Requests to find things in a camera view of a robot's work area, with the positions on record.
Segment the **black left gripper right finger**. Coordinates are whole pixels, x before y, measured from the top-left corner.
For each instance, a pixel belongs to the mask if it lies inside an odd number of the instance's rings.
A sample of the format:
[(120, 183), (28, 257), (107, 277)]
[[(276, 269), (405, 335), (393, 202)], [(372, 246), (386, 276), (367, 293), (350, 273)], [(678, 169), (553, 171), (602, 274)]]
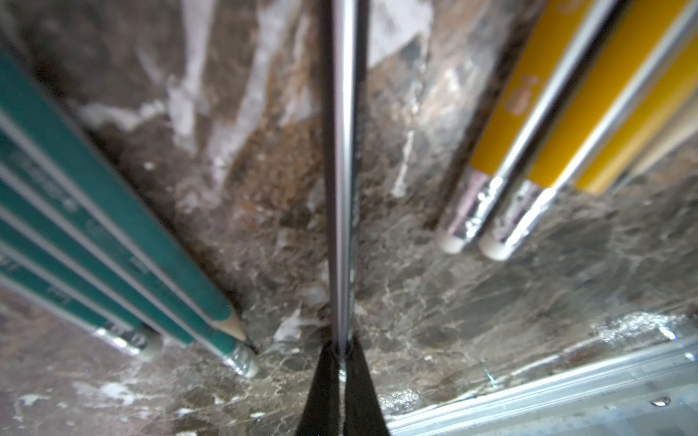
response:
[(363, 347), (354, 336), (345, 361), (345, 436), (389, 436)]

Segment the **black pencil among yellow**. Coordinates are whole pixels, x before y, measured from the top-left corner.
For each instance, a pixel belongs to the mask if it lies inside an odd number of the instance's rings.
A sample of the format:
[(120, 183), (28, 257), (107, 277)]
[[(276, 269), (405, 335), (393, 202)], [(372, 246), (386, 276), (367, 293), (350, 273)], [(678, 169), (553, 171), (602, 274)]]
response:
[(341, 359), (354, 336), (370, 5), (318, 3), (332, 341)]

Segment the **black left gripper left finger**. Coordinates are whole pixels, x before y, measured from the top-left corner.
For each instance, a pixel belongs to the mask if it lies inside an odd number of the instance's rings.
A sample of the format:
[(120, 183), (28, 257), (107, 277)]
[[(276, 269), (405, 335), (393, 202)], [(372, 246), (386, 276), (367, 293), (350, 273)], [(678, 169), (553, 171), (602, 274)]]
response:
[(339, 395), (339, 363), (332, 343), (327, 343), (321, 350), (296, 436), (338, 436)]

